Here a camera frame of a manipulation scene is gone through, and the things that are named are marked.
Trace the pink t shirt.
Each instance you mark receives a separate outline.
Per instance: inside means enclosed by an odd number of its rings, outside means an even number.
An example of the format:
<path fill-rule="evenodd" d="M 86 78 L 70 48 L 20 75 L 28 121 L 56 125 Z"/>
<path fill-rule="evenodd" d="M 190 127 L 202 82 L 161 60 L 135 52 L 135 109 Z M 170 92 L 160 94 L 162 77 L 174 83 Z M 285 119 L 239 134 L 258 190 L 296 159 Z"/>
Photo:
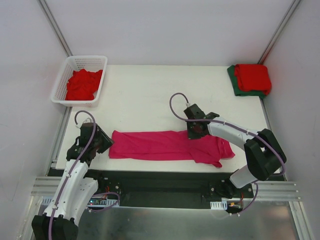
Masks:
<path fill-rule="evenodd" d="M 220 137 L 206 135 L 189 139 L 183 131 L 146 131 L 112 133 L 114 144 L 109 149 L 111 159 L 145 161 L 187 161 L 221 168 L 221 159 L 235 156 L 230 143 Z"/>

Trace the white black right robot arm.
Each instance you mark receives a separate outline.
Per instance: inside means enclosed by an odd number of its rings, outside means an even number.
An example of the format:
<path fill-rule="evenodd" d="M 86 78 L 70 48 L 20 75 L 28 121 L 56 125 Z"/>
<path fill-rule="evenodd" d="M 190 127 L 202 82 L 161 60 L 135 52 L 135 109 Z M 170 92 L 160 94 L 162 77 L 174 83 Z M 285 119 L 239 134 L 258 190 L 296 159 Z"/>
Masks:
<path fill-rule="evenodd" d="M 237 197 L 247 184 L 267 180 L 280 168 L 285 170 L 286 155 L 271 130 L 245 129 L 217 113 L 205 114 L 197 104 L 189 105 L 183 112 L 188 119 L 187 129 L 193 139 L 211 135 L 226 140 L 245 152 L 246 165 L 236 170 L 225 184 L 224 190 L 229 197 Z"/>

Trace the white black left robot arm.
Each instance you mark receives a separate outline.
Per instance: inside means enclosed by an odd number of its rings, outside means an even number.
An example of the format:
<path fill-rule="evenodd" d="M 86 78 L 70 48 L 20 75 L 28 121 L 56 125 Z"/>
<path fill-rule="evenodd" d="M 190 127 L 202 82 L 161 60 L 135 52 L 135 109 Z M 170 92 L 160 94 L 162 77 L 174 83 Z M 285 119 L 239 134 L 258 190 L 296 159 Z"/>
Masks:
<path fill-rule="evenodd" d="M 113 140 L 94 122 L 83 123 L 80 135 L 67 150 L 62 178 L 43 214 L 33 217 L 31 226 L 37 240 L 75 240 L 79 221 L 94 194 L 106 189 L 99 177 L 86 177 L 97 154 L 113 145 Z"/>

